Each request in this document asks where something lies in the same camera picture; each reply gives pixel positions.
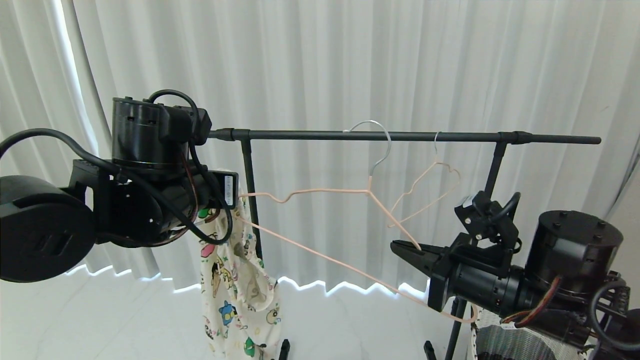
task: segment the curtain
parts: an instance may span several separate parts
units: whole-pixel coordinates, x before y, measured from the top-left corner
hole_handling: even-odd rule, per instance
[[[493,198],[504,203],[514,191],[522,192],[515,218],[525,244],[515,259],[520,264],[541,212],[607,214],[640,134],[640,4],[633,1],[62,0],[62,22],[51,15],[53,4],[3,5],[10,11],[0,16],[12,20],[3,26],[13,29],[2,32],[3,46],[10,37],[23,49],[3,51],[3,76],[9,78],[3,81],[18,76],[13,67],[33,79],[31,88],[14,85],[2,94],[3,104],[28,108],[6,116],[3,109],[3,118],[11,119],[10,125],[0,124],[3,136],[51,126],[85,136],[87,146],[92,135],[97,145],[90,148],[108,158],[111,98],[142,99],[161,88],[192,96],[210,113],[214,128],[342,130],[371,119],[389,131],[601,136],[601,145],[508,147]],[[52,35],[60,32],[71,48],[66,58],[61,36]],[[76,82],[68,80],[72,69]],[[42,105],[32,106],[34,96]],[[56,101],[62,113],[46,106],[59,97],[67,99]],[[160,102],[184,104],[169,97]],[[41,171],[63,182],[73,156],[51,146],[51,152],[28,145],[12,149],[14,163],[3,159],[7,171]],[[367,170],[386,146],[254,141],[257,190],[283,197],[311,187],[366,187]],[[460,171],[461,182],[406,227],[422,243],[448,245],[463,230],[453,207],[484,188],[493,145],[437,143],[437,149],[438,159]],[[199,154],[209,167],[237,171],[244,179],[239,144],[209,140]],[[391,207],[435,156],[432,143],[394,142],[376,168],[374,193]],[[18,166],[22,158],[29,168]],[[47,173],[54,168],[59,178]],[[432,170],[400,203],[396,217],[435,200],[456,180],[446,170]],[[387,228],[381,211],[364,196],[301,195],[283,205],[259,199],[258,211],[269,229],[389,283],[425,288],[426,277],[388,248],[401,238],[399,231]],[[190,235],[158,249],[106,244],[86,264],[90,270],[112,264],[117,272],[132,269],[139,277],[160,271],[184,287],[199,281],[197,248]],[[341,281],[370,285],[268,234],[262,234],[262,248],[274,276],[298,284],[319,279],[327,288]]]

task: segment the white patterned fabric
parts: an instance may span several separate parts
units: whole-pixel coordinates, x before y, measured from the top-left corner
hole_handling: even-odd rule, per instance
[[[224,245],[202,242],[200,251],[202,305],[205,333],[214,358],[271,359],[280,341],[280,302],[275,280],[265,271],[255,253],[251,226],[238,220],[249,219],[245,198],[233,210],[231,239]],[[201,217],[212,210],[201,211]],[[200,227],[213,238],[227,231],[227,218],[218,218]]]

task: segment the marble surface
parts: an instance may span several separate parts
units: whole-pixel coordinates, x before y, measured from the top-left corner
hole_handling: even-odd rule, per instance
[[[432,341],[444,358],[452,322],[432,310],[373,287],[317,282],[278,285],[289,359],[425,359]],[[0,282],[0,358],[211,359],[202,329],[200,289],[174,291],[171,280],[136,280],[108,268],[81,268],[33,284]],[[469,326],[455,359],[464,359]]]

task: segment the clothes rack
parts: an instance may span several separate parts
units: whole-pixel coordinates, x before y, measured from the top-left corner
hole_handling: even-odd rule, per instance
[[[538,135],[527,133],[525,131],[510,131],[510,132],[498,132],[498,133],[444,133],[444,132],[411,132],[411,131],[389,131],[391,140],[395,142],[432,142],[437,140],[438,142],[491,142],[495,143],[493,150],[493,159],[491,167],[489,168],[489,174],[487,176],[484,191],[491,196],[493,188],[495,186],[498,172],[500,170],[500,164],[502,158],[507,149],[507,145],[522,145],[526,143],[576,143],[576,144],[599,144],[602,139],[597,136],[573,136],[573,135]],[[250,130],[250,129],[235,129],[224,128],[212,130],[209,133],[209,138],[215,138],[224,141],[239,141],[242,148],[244,159],[244,172],[246,174],[246,186],[247,192],[255,192],[255,177],[253,173],[253,160],[252,160],[252,140],[348,140],[348,141],[387,141],[387,137],[382,131],[309,131],[309,130]],[[252,222],[258,223],[258,208],[255,197],[249,198],[249,205],[251,208]],[[256,237],[255,250],[262,259],[262,242],[260,240],[260,231],[256,228],[253,229]],[[462,318],[464,316],[467,307],[467,301],[456,297],[451,306],[451,314]],[[458,336],[460,335],[459,322],[454,322],[451,329],[451,335],[449,336],[449,344],[447,346],[447,353],[445,360],[452,360],[453,353],[458,342]],[[289,352],[289,341],[285,339],[287,354],[285,357],[280,355],[280,359],[286,359]],[[427,351],[427,346],[424,347],[425,353],[429,358],[433,357],[433,350],[431,353]]]

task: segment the wire hanger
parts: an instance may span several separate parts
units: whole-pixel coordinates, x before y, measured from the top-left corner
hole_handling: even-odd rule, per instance
[[[420,244],[413,238],[413,236],[411,236],[411,234],[409,234],[409,232],[400,224],[400,222],[398,220],[396,220],[396,218],[393,217],[391,212],[387,208],[384,207],[384,205],[380,202],[380,200],[378,200],[378,198],[375,196],[375,194],[373,194],[371,192],[371,183],[372,183],[372,178],[373,178],[373,172],[376,169],[376,167],[389,156],[389,153],[391,151],[391,143],[392,143],[392,141],[391,141],[391,136],[389,135],[389,132],[387,131],[387,129],[384,126],[382,126],[382,124],[380,124],[379,122],[374,121],[374,120],[361,121],[361,122],[355,124],[351,129],[344,130],[344,132],[353,131],[356,127],[358,127],[359,125],[364,124],[366,122],[370,122],[372,124],[376,124],[377,126],[380,126],[382,128],[382,130],[384,131],[385,135],[387,136],[387,143],[388,143],[387,151],[386,151],[385,155],[382,157],[382,159],[380,159],[376,163],[374,163],[371,166],[371,169],[369,170],[369,178],[368,178],[368,181],[367,181],[367,188],[366,189],[350,190],[350,189],[333,189],[333,188],[313,188],[313,189],[306,189],[306,190],[296,190],[296,191],[290,193],[284,200],[280,200],[280,199],[276,198],[275,196],[271,195],[270,193],[266,193],[266,192],[246,193],[246,194],[241,194],[238,197],[266,196],[266,197],[269,197],[270,199],[272,199],[273,201],[275,201],[277,203],[283,204],[283,203],[289,201],[289,199],[291,199],[291,197],[293,195],[297,195],[297,194],[301,194],[301,193],[314,193],[314,192],[362,193],[362,194],[365,194],[366,196],[370,197],[376,203],[376,205],[383,211],[383,213],[387,216],[387,218],[389,220],[391,220],[391,222],[395,226],[398,226],[398,229],[400,229],[400,231],[404,235],[406,235],[409,238],[409,240],[411,240],[411,242],[416,247],[416,249],[420,250],[421,249]],[[280,235],[280,234],[278,234],[278,233],[276,233],[274,231],[271,231],[271,230],[269,230],[269,229],[267,229],[265,227],[262,227],[260,225],[254,224],[253,222],[250,222],[250,221],[248,221],[246,219],[237,217],[237,220],[241,221],[241,222],[244,222],[245,224],[251,225],[251,226],[253,226],[253,227],[255,227],[255,228],[257,228],[257,229],[259,229],[261,231],[264,231],[265,233],[273,235],[273,236],[275,236],[275,237],[277,237],[277,238],[279,238],[281,240],[284,240],[284,241],[286,241],[288,243],[291,243],[291,244],[293,244],[293,245],[295,245],[295,246],[297,246],[297,247],[299,247],[299,248],[301,248],[303,250],[309,251],[312,254],[318,255],[323,259],[327,259],[328,261],[331,261],[331,262],[336,263],[336,264],[338,264],[340,266],[343,266],[343,267],[345,267],[347,269],[350,269],[350,270],[352,270],[352,271],[354,271],[354,272],[356,272],[356,273],[358,273],[358,274],[360,274],[360,275],[362,275],[362,276],[364,276],[364,277],[366,277],[366,278],[368,278],[368,279],[370,279],[370,280],[372,280],[374,282],[377,282],[377,283],[381,284],[382,286],[384,286],[384,287],[396,292],[400,296],[406,297],[406,298],[408,298],[409,300],[411,300],[413,302],[416,302],[416,303],[418,303],[420,305],[428,307],[428,305],[425,302],[423,302],[421,299],[418,299],[418,298],[416,298],[416,297],[414,297],[412,295],[409,295],[407,293],[403,293],[399,289],[395,288],[394,286],[391,286],[391,285],[389,285],[389,284],[387,284],[387,283],[385,283],[385,282],[383,282],[383,281],[381,281],[381,280],[379,280],[379,279],[377,279],[377,278],[375,278],[375,277],[373,277],[373,276],[371,276],[371,275],[369,275],[369,274],[367,274],[367,273],[365,273],[365,272],[363,272],[363,271],[361,271],[361,270],[359,270],[359,269],[357,269],[357,268],[355,268],[355,267],[353,267],[351,265],[345,264],[345,263],[343,263],[341,261],[338,261],[336,259],[331,258],[330,256],[324,255],[324,254],[322,254],[322,253],[320,253],[318,251],[310,249],[310,248],[308,248],[308,247],[306,247],[306,246],[304,246],[302,244],[299,244],[299,243],[297,243],[297,242],[295,242],[295,241],[293,241],[291,239],[286,238],[285,236],[282,236],[282,235]],[[478,315],[478,310],[477,310],[476,306],[473,305],[473,304],[472,304],[472,309],[473,309],[473,316],[471,318],[469,318],[469,319],[461,319],[461,318],[458,318],[456,316],[450,315],[449,313],[445,313],[445,312],[442,312],[441,314],[446,316],[446,317],[448,317],[448,318],[451,318],[451,319],[453,319],[453,320],[455,320],[457,322],[472,323],[477,319],[477,315]]]
[[[435,157],[433,158],[433,163],[427,168],[427,170],[425,170],[411,185],[411,189],[409,189],[408,192],[403,193],[402,195],[400,195],[400,197],[396,200],[396,203],[393,205],[393,207],[391,208],[390,212],[393,213],[394,210],[396,209],[396,207],[398,206],[398,204],[400,203],[400,200],[403,199],[403,197],[410,195],[413,192],[413,189],[415,188],[415,185],[417,183],[420,182],[420,180],[422,180],[422,178],[428,174],[433,168],[436,167],[436,165],[441,165],[443,167],[446,167],[447,170],[449,171],[449,173],[451,172],[455,172],[456,175],[458,175],[458,181],[456,181],[455,184],[453,184],[453,186],[447,190],[447,192],[443,193],[441,196],[439,196],[437,199],[435,199],[434,201],[431,201],[429,204],[427,204],[427,206],[423,207],[422,209],[414,212],[413,214],[407,216],[406,218],[398,221],[400,224],[402,224],[403,222],[411,219],[412,217],[418,215],[419,213],[422,213],[423,211],[427,210],[428,208],[430,208],[433,204],[435,204],[436,202],[444,199],[444,197],[446,197],[447,195],[449,195],[459,184],[460,184],[460,180],[461,180],[461,176],[460,176],[460,172],[455,169],[455,168],[451,168],[451,166],[448,163],[444,163],[442,161],[438,161],[438,134],[440,134],[440,132],[438,131],[436,133],[436,136],[433,138],[433,148],[435,149]],[[387,224],[387,227],[394,227],[396,226],[395,224]]]

